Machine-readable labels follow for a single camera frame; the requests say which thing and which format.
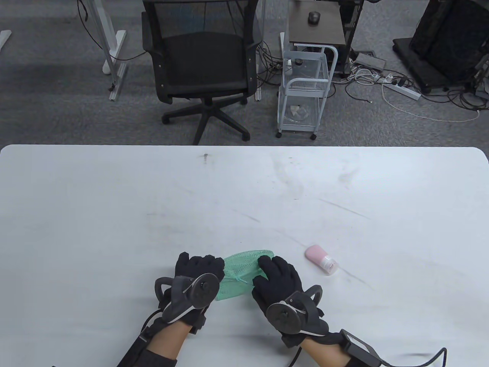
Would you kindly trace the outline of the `person's left hand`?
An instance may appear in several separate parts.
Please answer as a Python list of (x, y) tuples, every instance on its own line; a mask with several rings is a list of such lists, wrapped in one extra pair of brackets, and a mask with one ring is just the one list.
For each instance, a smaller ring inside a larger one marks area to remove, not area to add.
[[(176, 262), (175, 276), (197, 278), (203, 274), (213, 274), (219, 281), (222, 281), (225, 276), (224, 268), (225, 261), (220, 257), (215, 257), (213, 255), (190, 257), (188, 252), (182, 252)], [(190, 326), (190, 333), (195, 335), (206, 322), (205, 314), (208, 308), (209, 306), (206, 306), (202, 309), (189, 311), (185, 316), (182, 316), (179, 321)]]

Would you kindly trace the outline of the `person's right hand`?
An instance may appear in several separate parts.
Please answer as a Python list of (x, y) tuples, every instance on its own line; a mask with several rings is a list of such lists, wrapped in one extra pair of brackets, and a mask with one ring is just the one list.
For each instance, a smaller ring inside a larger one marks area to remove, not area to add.
[[(269, 306), (288, 300), (295, 292), (303, 292), (298, 272), (285, 259), (279, 256), (271, 258), (262, 255), (258, 258), (258, 265), (265, 276), (259, 275), (253, 278), (252, 297), (262, 313), (266, 314)], [(325, 336), (312, 336), (304, 333), (281, 333), (281, 335), (283, 343), (288, 348), (299, 346), (306, 338), (312, 338), (313, 341), (323, 345), (340, 345), (344, 342), (340, 333), (328, 332)]]

